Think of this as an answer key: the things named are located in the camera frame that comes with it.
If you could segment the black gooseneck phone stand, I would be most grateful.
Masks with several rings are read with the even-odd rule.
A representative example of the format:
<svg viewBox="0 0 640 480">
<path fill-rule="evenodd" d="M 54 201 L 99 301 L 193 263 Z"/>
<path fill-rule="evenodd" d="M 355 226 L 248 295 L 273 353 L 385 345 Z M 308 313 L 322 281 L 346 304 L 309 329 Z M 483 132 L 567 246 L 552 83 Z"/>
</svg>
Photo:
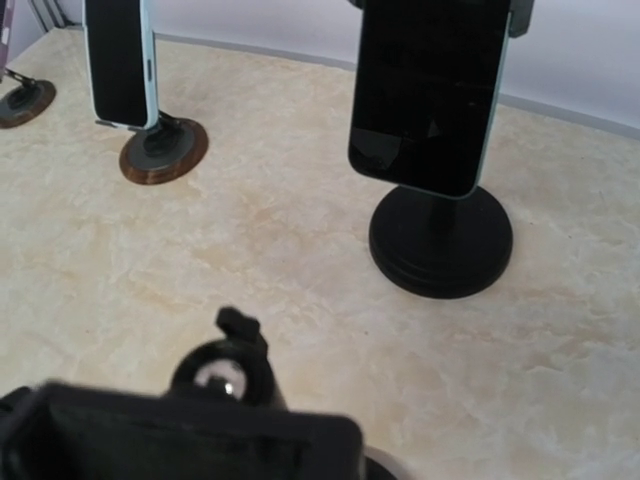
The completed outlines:
<svg viewBox="0 0 640 480">
<path fill-rule="evenodd" d="M 527 33 L 533 3 L 507 1 L 508 41 Z M 380 271 L 400 288 L 428 298 L 458 299 L 491 286 L 505 271 L 513 229 L 501 203 L 479 184 L 449 198 L 391 183 L 369 226 L 369 248 Z"/>
</svg>

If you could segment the clear case phone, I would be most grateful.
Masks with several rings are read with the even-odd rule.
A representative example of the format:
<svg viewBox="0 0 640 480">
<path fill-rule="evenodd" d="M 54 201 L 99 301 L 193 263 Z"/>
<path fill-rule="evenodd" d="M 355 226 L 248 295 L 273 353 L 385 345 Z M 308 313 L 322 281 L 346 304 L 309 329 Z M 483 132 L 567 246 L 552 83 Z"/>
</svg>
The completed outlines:
<svg viewBox="0 0 640 480">
<path fill-rule="evenodd" d="M 1 0 L 0 21 L 0 76 L 5 74 L 8 61 L 11 28 L 15 11 L 15 0 Z"/>
</svg>

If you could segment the folding phone stand wood base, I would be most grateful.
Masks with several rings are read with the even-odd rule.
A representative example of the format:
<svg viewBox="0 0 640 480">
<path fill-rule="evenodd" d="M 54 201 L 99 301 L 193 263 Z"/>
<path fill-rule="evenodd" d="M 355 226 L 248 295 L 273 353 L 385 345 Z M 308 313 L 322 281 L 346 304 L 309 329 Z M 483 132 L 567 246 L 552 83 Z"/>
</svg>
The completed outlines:
<svg viewBox="0 0 640 480">
<path fill-rule="evenodd" d="M 34 120 L 56 97 L 56 87 L 48 80 L 24 76 L 8 68 L 4 74 L 19 86 L 1 98 L 2 129 L 16 128 Z"/>
</svg>

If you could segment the light blue case phone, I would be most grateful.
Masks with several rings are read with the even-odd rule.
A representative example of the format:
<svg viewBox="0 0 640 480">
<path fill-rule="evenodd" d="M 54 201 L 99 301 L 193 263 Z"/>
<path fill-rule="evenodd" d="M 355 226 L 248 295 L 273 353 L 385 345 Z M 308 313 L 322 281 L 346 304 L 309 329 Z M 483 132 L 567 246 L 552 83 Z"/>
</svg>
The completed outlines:
<svg viewBox="0 0 640 480">
<path fill-rule="evenodd" d="M 148 3 L 85 1 L 83 22 L 96 119 L 131 130 L 155 126 L 159 104 Z"/>
</svg>

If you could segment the black clamp phone stand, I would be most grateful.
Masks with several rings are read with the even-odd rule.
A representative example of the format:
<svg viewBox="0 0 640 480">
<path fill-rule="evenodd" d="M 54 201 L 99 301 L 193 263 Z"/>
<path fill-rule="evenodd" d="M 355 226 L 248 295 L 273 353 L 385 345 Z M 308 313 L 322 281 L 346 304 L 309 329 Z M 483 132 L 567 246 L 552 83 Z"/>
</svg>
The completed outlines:
<svg viewBox="0 0 640 480">
<path fill-rule="evenodd" d="M 1 399 L 5 479 L 388 479 L 345 416 L 289 410 L 259 322 L 220 309 L 218 340 L 147 396 L 49 381 Z"/>
</svg>

